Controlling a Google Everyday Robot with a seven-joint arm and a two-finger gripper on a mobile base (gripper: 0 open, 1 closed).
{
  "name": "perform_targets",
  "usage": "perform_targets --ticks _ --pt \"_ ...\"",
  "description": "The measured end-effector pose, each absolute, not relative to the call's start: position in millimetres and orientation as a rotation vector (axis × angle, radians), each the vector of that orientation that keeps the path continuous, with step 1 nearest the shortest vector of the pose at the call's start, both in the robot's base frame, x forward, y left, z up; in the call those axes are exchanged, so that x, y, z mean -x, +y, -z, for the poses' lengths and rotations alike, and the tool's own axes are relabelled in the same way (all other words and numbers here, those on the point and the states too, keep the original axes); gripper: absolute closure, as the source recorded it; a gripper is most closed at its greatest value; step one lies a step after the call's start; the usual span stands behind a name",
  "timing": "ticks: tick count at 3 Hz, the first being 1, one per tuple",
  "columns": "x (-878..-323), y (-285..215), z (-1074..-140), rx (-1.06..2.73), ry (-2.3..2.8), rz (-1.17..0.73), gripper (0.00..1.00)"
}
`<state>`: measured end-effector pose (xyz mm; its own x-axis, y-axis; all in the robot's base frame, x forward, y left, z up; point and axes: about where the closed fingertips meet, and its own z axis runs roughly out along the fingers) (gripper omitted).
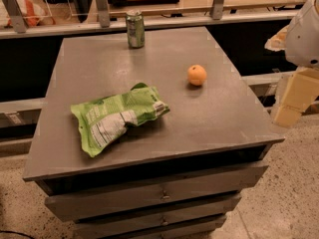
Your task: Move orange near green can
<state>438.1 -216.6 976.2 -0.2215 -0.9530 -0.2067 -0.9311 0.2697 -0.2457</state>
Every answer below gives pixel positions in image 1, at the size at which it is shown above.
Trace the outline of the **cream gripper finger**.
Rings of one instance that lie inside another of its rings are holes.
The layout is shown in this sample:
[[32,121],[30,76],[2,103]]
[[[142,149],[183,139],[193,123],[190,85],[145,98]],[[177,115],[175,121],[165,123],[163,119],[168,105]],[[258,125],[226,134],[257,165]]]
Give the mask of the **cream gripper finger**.
[[273,123],[291,127],[319,97],[319,69],[298,67],[291,76],[284,76],[278,83]]
[[280,29],[275,35],[266,41],[264,48],[273,52],[285,51],[287,32],[287,26]]

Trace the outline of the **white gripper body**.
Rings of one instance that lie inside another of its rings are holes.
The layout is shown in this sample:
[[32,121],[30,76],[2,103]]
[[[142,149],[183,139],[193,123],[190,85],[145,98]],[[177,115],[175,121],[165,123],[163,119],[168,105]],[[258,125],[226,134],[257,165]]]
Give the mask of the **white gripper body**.
[[288,26],[285,57],[300,67],[319,67],[319,0],[307,0]]

